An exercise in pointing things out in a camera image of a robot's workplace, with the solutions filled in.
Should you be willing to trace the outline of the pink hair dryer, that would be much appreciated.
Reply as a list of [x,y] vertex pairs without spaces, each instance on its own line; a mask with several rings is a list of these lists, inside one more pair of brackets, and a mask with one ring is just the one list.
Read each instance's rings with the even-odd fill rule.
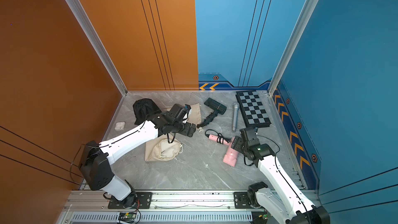
[[214,141],[224,147],[225,154],[222,161],[231,167],[235,167],[238,159],[238,152],[232,148],[235,138],[227,138],[222,133],[212,129],[206,130],[205,136],[209,140]]

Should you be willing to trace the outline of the black drawstring pouch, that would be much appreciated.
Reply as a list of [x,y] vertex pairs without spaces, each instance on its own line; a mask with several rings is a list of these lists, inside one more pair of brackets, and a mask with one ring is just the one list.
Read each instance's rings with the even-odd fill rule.
[[135,125],[142,124],[148,117],[161,113],[160,108],[152,99],[140,99],[133,104]]

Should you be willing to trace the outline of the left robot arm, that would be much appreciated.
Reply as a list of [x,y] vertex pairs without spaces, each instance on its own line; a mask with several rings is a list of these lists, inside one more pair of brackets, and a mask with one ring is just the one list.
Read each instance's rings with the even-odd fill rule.
[[132,185],[116,176],[112,164],[142,144],[154,140],[160,134],[179,133],[193,137],[196,125],[187,122],[188,113],[174,117],[169,112],[155,114],[136,128],[100,144],[91,141],[84,145],[79,170],[93,191],[102,190],[109,200],[124,208],[137,207],[138,196]]

